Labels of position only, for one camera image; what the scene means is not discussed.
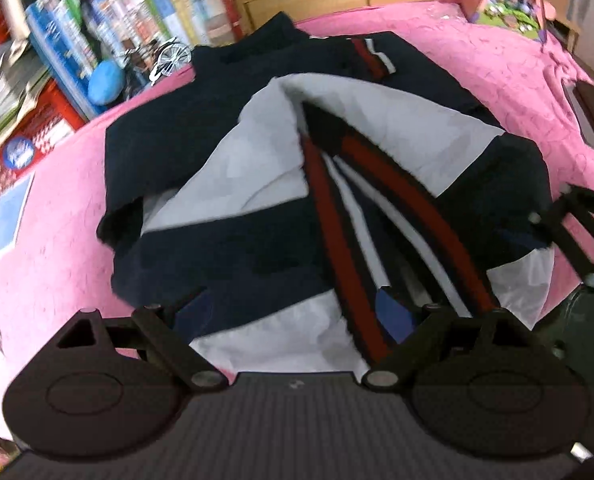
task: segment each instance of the row of books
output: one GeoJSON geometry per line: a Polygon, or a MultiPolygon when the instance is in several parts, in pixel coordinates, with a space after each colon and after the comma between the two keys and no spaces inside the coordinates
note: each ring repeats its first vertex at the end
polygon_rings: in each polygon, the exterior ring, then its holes
{"type": "Polygon", "coordinates": [[[145,86],[157,61],[156,47],[165,41],[177,38],[193,48],[229,44],[241,37],[233,0],[85,1],[87,5],[79,0],[37,0],[27,7],[26,19],[31,43],[88,120],[105,110],[88,99],[88,82],[100,57],[129,62],[138,68],[145,86]],[[88,41],[85,26],[102,43],[103,54],[88,41]],[[125,57],[129,50],[136,53],[125,57]]]}

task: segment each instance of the blue ball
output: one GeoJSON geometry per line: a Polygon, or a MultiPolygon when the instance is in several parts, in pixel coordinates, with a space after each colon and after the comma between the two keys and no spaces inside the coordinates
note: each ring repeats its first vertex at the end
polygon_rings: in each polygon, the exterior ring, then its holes
{"type": "Polygon", "coordinates": [[[112,103],[123,90],[123,70],[114,61],[102,61],[93,70],[88,81],[88,99],[93,105],[112,103]]]}

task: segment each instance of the paper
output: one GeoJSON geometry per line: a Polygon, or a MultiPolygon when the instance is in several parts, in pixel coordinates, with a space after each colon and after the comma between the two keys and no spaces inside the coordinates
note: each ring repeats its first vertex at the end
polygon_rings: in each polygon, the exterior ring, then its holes
{"type": "Polygon", "coordinates": [[[0,195],[0,257],[14,248],[33,178],[23,177],[0,195]]]}

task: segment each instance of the pink blanket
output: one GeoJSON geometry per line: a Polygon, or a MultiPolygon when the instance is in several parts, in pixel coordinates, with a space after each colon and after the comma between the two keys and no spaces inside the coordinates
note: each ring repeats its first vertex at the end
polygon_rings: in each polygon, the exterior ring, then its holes
{"type": "MultiPolygon", "coordinates": [[[[588,76],[556,41],[542,49],[519,34],[471,25],[457,6],[439,2],[354,10],[300,27],[316,36],[396,32],[449,70],[507,131],[539,145],[554,196],[563,182],[594,189],[594,150],[584,144],[561,86],[588,76]]],[[[104,212],[104,134],[118,115],[192,77],[186,70],[114,108],[37,166],[16,248],[0,260],[0,330],[8,368],[0,369],[0,394],[81,307],[98,307],[106,317],[129,314],[110,290],[112,253],[94,234],[104,212]]],[[[557,253],[544,313],[577,283],[557,253]]]]}

